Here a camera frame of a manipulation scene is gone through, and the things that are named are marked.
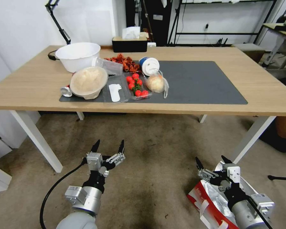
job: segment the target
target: white table leg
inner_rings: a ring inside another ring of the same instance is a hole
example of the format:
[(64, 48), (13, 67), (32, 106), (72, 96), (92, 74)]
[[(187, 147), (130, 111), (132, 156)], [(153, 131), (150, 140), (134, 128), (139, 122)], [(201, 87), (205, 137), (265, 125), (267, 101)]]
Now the white table leg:
[(200, 122), (200, 123), (203, 123), (204, 120), (206, 119), (206, 117), (207, 117), (207, 114), (206, 114), (206, 115), (205, 115), (205, 114), (202, 114), (202, 115), (199, 117), (199, 122)]
[(53, 169), (60, 173), (63, 166), (60, 161), (57, 159), (55, 154), (53, 153), (50, 146), (47, 144), (46, 140), (39, 132), (34, 122), (28, 115), (26, 111), (10, 111), (15, 119), (19, 122), (20, 126), (24, 129), (30, 139), (34, 142), (36, 147), (40, 150), (40, 152), (44, 155), (46, 160), (50, 163)]
[(262, 67), (267, 68), (269, 66), (274, 55), (277, 53), (277, 51), (279, 50), (283, 42), (284, 42), (284, 38), (282, 36), (278, 36), (275, 47), (273, 48), (269, 56), (266, 58), (266, 61), (262, 63)]
[(235, 148), (231, 158), (229, 158), (233, 163), (238, 163), (239, 160), (245, 155), (245, 153), (250, 149), (250, 147), (256, 142), (259, 136), (264, 132), (264, 130), (270, 125), (270, 123), (275, 119), (276, 116), (260, 116), (253, 123), (250, 129), (247, 131), (246, 135), (243, 137), (241, 142)]
[(78, 115), (78, 117), (79, 117), (79, 120), (84, 120), (85, 116), (84, 116), (84, 113), (83, 113), (83, 112), (77, 111), (76, 113), (77, 113), (77, 115)]

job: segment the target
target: metal can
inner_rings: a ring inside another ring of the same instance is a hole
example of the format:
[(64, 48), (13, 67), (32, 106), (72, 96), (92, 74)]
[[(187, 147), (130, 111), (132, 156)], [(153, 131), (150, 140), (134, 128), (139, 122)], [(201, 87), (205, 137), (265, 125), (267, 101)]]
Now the metal can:
[(139, 60), (139, 63), (142, 67), (142, 72), (146, 76), (150, 76), (151, 74), (157, 72), (160, 68), (159, 61), (152, 57), (143, 57)]
[(72, 96), (72, 91), (69, 88), (69, 85), (62, 87), (60, 89), (60, 93), (64, 96), (64, 97), (71, 97)]

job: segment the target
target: white bowl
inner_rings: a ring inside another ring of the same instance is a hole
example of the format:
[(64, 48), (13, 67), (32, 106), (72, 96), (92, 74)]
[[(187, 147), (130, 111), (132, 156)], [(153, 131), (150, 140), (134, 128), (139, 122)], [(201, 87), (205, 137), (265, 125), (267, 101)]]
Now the white bowl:
[(94, 57), (99, 57), (101, 47), (95, 43), (80, 42), (61, 47), (55, 53), (65, 69), (69, 72), (77, 72), (91, 66)]

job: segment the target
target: gray stool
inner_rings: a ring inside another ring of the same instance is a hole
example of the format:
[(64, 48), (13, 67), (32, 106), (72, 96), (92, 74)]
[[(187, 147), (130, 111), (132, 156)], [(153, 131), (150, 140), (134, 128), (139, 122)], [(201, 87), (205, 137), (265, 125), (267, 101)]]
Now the gray stool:
[(256, 63), (260, 62), (262, 56), (265, 53), (265, 49), (255, 44), (234, 44), (231, 45), (231, 47), (238, 48)]

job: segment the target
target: dark gray mat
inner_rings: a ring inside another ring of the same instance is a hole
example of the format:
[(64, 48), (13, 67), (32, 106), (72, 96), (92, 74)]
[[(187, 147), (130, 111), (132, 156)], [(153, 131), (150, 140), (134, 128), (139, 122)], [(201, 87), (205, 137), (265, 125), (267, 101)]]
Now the dark gray mat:
[[(169, 84), (168, 96), (153, 93), (149, 99), (129, 100), (138, 103), (247, 104), (248, 102), (213, 61), (159, 61)], [(108, 92), (101, 91), (94, 100), (77, 96), (63, 97), (62, 102), (104, 102)]]

